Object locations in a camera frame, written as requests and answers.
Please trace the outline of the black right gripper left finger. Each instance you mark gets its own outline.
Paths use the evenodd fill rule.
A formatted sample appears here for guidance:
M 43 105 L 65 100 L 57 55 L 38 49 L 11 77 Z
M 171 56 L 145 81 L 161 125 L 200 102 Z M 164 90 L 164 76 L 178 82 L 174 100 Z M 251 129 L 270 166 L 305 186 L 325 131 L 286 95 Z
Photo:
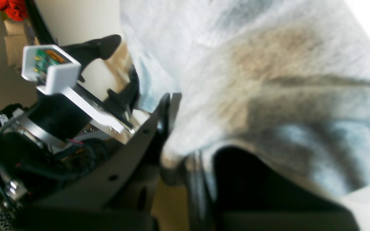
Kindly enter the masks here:
M 157 231 L 145 209 L 147 189 L 158 179 L 161 147 L 168 133 L 171 96 L 104 164 L 65 189 L 21 210 L 16 231 Z

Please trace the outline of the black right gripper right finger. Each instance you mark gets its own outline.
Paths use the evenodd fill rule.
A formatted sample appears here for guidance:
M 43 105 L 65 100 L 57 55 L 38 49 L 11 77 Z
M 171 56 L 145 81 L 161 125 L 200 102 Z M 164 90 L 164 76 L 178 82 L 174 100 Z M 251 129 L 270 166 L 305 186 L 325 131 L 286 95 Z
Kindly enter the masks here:
M 186 159 L 192 231 L 360 231 L 352 213 L 276 173 L 235 147 Z

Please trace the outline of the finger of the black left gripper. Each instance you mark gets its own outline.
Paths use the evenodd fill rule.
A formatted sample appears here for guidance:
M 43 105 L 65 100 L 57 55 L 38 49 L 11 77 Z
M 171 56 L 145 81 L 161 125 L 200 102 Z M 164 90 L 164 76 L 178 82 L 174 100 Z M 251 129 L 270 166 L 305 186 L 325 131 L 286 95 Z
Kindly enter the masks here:
M 83 43 L 60 46 L 60 48 L 80 64 L 90 64 L 96 59 L 109 59 L 121 42 L 122 37 L 120 35 L 109 35 Z

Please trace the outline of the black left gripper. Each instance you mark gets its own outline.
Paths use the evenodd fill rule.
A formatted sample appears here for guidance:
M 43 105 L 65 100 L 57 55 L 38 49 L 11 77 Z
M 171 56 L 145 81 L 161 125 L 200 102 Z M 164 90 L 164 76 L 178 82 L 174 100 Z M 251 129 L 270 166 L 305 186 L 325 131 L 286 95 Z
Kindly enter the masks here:
M 132 112 L 139 96 L 139 79 L 132 65 L 128 70 L 129 83 L 119 92 L 107 90 L 108 97 L 104 105 L 112 113 Z M 50 133 L 28 119 L 23 110 L 18 109 L 9 120 L 3 133 L 19 132 L 19 136 L 30 140 L 33 145 L 41 149 L 53 146 L 54 151 L 65 148 L 67 143 L 57 139 Z M 99 166 L 91 175 L 86 176 L 79 182 L 47 199 L 49 206 L 64 206 L 82 209 L 97 209 L 112 203 L 114 198 L 121 192 L 121 174 L 113 173 L 112 167 L 116 166 L 118 157 L 113 157 L 108 163 Z M 0 208 L 9 208 L 9 202 L 14 201 L 5 190 L 0 190 Z

